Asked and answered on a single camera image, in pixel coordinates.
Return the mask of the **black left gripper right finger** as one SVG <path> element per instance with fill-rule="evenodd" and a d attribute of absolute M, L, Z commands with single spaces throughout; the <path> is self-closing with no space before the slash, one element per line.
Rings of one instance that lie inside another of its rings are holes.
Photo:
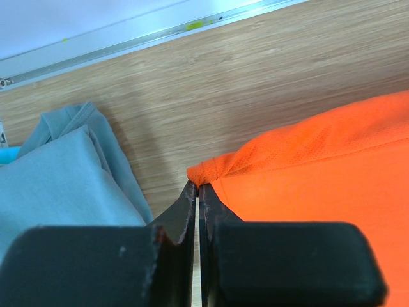
<path fill-rule="evenodd" d="M 340 222 L 245 222 L 199 188 L 203 306 L 381 306 L 388 286 L 364 234 Z"/>

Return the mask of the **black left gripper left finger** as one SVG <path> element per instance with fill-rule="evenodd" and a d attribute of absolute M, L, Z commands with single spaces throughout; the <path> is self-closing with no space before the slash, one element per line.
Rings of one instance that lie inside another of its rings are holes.
<path fill-rule="evenodd" d="M 2 306 L 190 306 L 196 187 L 149 225 L 37 226 L 1 265 Z"/>

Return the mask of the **orange t-shirt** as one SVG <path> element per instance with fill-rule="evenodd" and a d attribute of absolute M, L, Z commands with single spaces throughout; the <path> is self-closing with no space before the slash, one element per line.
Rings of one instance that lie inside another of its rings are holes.
<path fill-rule="evenodd" d="M 268 131 L 187 170 L 244 221 L 346 221 L 367 236 L 408 305 L 408 92 L 354 102 Z"/>

